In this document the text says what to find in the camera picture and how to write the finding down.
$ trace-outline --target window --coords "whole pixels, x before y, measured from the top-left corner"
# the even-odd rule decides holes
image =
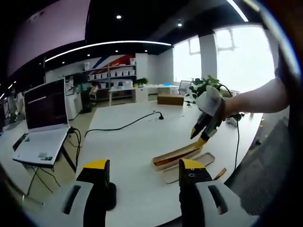
[[[259,25],[215,31],[217,78],[229,89],[254,90],[275,77],[268,39]]]
[[[173,66],[175,82],[201,78],[201,54],[198,36],[174,45]]]

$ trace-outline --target sticker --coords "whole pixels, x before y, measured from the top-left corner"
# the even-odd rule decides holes
[[[46,158],[47,157],[47,153],[39,153],[38,158]]]

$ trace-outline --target floor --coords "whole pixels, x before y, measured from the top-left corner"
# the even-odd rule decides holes
[[[149,100],[150,101],[155,100],[156,97],[157,97],[156,95],[150,95]],[[113,100],[112,105],[123,105],[132,102],[133,100],[131,98],[117,99],[117,100]],[[92,108],[92,111],[90,113],[79,114],[74,120],[70,121],[70,125],[79,129],[83,137],[83,135],[89,128],[90,122],[94,116],[96,109],[105,106],[108,106],[108,101],[97,103],[97,105]],[[75,135],[72,135],[64,143],[64,147],[68,152],[69,156],[73,161],[75,161],[77,149],[72,144],[74,146],[77,145],[77,138]],[[50,169],[45,169],[45,168],[43,168],[43,170],[54,175],[57,182],[60,185],[70,183],[75,179],[75,173],[73,172],[73,170],[67,163],[66,159],[62,155],[59,157],[59,160],[55,163],[54,172]],[[54,177],[47,174],[43,170],[41,168],[37,170],[36,176],[34,177],[31,187],[29,189],[29,196],[38,202],[46,201],[47,198],[52,194],[47,189],[47,187],[53,192],[56,192],[60,188],[56,183],[56,181],[54,180]],[[17,196],[17,200],[21,201],[22,198],[20,196]],[[25,199],[23,201],[23,206],[25,206],[27,209],[33,212],[39,210],[39,206],[37,206],[37,203],[33,202],[30,199]]]

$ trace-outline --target yellow tip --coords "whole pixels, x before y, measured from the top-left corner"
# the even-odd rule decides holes
[[[194,132],[196,131],[196,129],[195,128],[193,128],[192,130],[191,130],[191,134],[190,134],[190,137],[192,137],[192,135],[194,134]]]
[[[204,144],[206,144],[207,141],[203,140],[201,137],[199,137],[198,141],[195,143],[195,148],[202,147]]]
[[[92,162],[88,162],[83,166],[83,168],[104,169],[107,161],[108,161],[108,159],[99,159],[99,160],[95,160]]]
[[[205,165],[203,163],[198,162],[196,160],[183,158],[182,161],[184,163],[185,169],[201,169],[201,168],[205,168]]]

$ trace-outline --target cardboard box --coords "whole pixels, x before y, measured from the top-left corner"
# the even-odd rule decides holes
[[[158,104],[161,105],[183,105],[184,103],[184,96],[183,95],[158,95]]]

